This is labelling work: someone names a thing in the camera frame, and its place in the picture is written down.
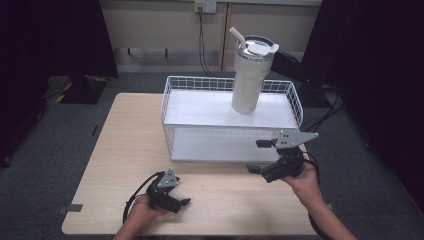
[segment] table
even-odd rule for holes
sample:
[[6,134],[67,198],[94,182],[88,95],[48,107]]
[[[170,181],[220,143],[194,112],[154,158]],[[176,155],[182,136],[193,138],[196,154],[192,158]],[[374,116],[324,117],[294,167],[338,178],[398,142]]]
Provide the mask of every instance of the table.
[[162,94],[121,93],[115,98],[62,231],[113,235],[125,202],[150,175],[173,168],[181,178],[170,195],[192,201],[159,217],[140,235],[316,235],[306,209],[282,181],[266,183],[240,163],[172,162],[160,119]]

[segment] white tumbler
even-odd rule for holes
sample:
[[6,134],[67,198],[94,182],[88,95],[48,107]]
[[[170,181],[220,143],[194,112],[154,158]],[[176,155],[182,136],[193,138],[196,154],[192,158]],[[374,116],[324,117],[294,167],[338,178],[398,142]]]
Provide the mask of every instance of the white tumbler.
[[239,113],[249,114],[255,111],[278,44],[260,36],[246,36],[245,41],[245,48],[240,40],[236,43],[236,76],[231,106]]

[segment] light wood tabletop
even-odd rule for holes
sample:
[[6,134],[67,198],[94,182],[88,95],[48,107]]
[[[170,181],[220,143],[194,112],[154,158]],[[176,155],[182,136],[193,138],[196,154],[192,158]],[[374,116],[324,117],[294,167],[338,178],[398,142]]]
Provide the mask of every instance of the light wood tabletop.
[[67,213],[65,234],[115,234],[135,190],[155,172],[173,168],[181,180],[170,196],[192,201],[177,214],[157,218],[140,235],[316,235],[306,209],[284,182],[266,183],[241,163],[170,161],[161,101],[162,94],[117,95],[72,201],[82,209]]

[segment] person's right hand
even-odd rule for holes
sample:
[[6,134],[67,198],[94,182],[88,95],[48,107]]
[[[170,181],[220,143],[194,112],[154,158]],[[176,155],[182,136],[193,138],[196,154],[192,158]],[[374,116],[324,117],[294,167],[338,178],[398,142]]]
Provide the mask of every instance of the person's right hand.
[[311,202],[322,200],[322,197],[315,167],[310,163],[304,163],[303,166],[304,171],[299,176],[287,176],[281,180],[289,184],[300,202],[307,206]]

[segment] wire basket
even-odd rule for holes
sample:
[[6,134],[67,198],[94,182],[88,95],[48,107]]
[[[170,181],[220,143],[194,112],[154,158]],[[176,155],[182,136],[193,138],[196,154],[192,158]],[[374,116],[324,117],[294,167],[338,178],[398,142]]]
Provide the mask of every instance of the wire basket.
[[171,160],[274,162],[256,140],[299,129],[303,111],[290,81],[265,80],[255,112],[231,107],[233,78],[169,76],[161,118]]

